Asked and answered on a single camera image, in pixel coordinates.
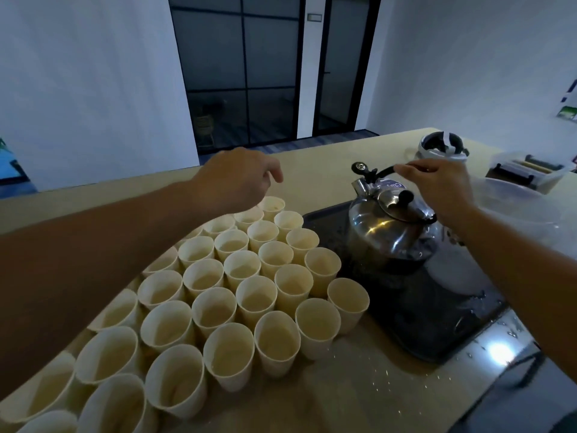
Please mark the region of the person's left hand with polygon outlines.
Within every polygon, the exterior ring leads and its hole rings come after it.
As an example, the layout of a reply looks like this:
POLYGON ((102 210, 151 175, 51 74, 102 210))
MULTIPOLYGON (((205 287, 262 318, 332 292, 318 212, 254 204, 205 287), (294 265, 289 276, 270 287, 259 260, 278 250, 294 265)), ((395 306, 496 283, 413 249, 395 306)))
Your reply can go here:
POLYGON ((253 153, 235 148, 213 156, 191 179, 193 201, 210 218, 249 210, 253 205, 253 153))

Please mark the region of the person's right hand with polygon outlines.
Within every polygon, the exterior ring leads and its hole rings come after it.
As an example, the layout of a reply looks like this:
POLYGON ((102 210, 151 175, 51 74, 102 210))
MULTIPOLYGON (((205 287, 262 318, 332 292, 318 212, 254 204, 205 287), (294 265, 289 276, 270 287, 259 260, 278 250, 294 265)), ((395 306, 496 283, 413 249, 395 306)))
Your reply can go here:
POLYGON ((424 201, 444 226, 458 230, 479 216, 470 176, 463 163, 435 159, 434 187, 417 187, 424 201))

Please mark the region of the steel kettle with black handle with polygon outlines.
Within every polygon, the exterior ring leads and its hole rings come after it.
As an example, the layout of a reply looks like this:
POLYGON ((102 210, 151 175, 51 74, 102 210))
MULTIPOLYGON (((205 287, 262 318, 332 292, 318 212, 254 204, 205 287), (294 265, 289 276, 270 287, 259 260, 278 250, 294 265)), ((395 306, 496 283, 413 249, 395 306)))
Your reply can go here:
POLYGON ((347 248, 365 271, 410 275, 438 250, 443 236, 435 211, 404 184, 390 178, 393 166, 370 170, 351 165, 359 179, 348 211, 347 248))

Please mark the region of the person's left forearm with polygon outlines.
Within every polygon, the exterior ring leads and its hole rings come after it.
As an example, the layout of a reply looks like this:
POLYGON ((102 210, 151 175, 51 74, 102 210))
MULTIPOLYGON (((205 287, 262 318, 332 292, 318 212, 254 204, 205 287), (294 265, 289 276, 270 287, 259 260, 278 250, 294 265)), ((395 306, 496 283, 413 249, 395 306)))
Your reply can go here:
POLYGON ((0 401, 206 222, 197 177, 0 235, 0 401))

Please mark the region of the person's right forearm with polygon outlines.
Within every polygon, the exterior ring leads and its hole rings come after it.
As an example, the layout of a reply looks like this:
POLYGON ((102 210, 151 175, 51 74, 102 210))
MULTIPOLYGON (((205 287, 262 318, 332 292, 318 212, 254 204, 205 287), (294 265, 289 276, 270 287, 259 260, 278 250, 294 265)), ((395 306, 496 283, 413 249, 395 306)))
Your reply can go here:
POLYGON ((542 351, 577 384, 577 260, 530 240, 472 204, 435 211, 542 351))

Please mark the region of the white and black headset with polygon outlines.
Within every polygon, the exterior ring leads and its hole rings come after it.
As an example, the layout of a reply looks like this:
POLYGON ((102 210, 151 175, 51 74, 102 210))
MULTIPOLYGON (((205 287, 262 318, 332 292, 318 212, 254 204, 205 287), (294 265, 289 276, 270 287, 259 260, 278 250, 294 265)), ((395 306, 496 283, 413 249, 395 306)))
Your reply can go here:
POLYGON ((434 131, 423 136, 414 159, 447 159, 464 163, 470 156, 463 139, 449 131, 434 131))

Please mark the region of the chair behind glass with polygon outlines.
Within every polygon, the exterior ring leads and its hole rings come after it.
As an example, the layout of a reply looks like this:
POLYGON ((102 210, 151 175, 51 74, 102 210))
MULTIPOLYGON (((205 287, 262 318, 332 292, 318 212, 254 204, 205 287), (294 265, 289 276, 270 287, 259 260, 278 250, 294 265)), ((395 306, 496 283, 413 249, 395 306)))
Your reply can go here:
POLYGON ((226 101, 224 99, 189 101, 194 138, 200 151, 215 148, 216 123, 221 119, 225 107, 226 101))

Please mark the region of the black framed glass door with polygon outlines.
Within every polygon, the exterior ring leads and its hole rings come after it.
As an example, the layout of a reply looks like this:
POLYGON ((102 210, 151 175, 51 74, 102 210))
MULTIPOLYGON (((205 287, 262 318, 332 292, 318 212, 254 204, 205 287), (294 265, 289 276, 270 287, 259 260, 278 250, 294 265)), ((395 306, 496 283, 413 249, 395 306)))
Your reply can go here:
POLYGON ((366 127, 382 0, 168 1, 188 106, 226 101, 200 155, 366 127))

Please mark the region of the clear plastic bowl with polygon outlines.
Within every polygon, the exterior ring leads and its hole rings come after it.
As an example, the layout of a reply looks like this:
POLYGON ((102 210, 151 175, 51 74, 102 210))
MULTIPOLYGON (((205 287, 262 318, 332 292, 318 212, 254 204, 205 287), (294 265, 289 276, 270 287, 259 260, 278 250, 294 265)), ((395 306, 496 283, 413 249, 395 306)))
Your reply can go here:
POLYGON ((471 177, 475 203, 489 215, 544 245, 561 235, 561 212, 547 196, 535 190, 493 178, 471 177))

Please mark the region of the clear plastic storage box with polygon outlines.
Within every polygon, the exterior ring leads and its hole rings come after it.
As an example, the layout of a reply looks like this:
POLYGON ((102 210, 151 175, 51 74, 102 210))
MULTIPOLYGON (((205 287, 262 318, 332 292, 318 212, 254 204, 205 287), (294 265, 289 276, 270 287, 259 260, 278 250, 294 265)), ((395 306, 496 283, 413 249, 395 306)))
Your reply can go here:
POLYGON ((490 160, 486 177, 547 195, 566 174, 575 170, 577 164, 574 162, 557 160, 551 155, 534 155, 522 151, 501 152, 490 160))

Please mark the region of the black tray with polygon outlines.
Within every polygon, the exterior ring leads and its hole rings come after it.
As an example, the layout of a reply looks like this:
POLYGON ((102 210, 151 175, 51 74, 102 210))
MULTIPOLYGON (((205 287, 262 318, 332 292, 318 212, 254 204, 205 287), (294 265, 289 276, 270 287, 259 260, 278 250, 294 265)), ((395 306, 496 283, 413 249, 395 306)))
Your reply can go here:
POLYGON ((317 233, 320 246, 342 261, 338 276, 361 284, 369 294, 369 313, 409 354, 442 364, 476 339, 510 309, 495 288, 465 296, 444 289, 426 269, 388 272, 365 269, 347 248, 350 202, 304 215, 304 226, 317 233))

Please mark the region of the group of white paper cups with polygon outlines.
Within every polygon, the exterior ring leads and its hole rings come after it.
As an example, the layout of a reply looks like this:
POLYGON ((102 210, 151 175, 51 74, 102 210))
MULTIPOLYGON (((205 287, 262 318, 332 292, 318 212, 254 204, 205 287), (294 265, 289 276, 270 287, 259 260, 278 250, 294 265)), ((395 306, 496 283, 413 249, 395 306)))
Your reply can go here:
POLYGON ((137 293, 122 290, 91 322, 95 336, 77 357, 61 352, 0 403, 0 433, 156 433, 158 410, 193 417, 206 401, 206 364, 229 392, 250 378, 255 343, 235 322, 238 304, 254 325, 270 313, 281 319, 272 331, 287 355, 271 361, 288 371, 301 349, 294 312, 321 301, 308 299, 316 272, 276 256, 275 278, 262 276, 262 263, 272 265, 262 257, 284 242, 223 260, 214 244, 183 275, 171 270, 177 249, 169 248, 137 293))

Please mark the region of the wall poster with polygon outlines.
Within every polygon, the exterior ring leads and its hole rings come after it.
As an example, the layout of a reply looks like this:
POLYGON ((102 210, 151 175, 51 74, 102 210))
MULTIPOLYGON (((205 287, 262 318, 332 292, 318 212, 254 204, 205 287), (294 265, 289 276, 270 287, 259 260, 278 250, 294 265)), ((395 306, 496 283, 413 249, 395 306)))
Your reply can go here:
POLYGON ((577 78, 575 78, 560 101, 556 118, 577 123, 577 78))

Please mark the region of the blue object by wall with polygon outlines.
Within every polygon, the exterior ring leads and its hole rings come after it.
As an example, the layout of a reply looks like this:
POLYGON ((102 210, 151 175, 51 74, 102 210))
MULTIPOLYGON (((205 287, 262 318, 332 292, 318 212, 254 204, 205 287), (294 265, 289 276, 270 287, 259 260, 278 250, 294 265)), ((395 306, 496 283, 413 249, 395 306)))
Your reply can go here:
POLYGON ((14 153, 0 138, 0 200, 37 192, 14 153))

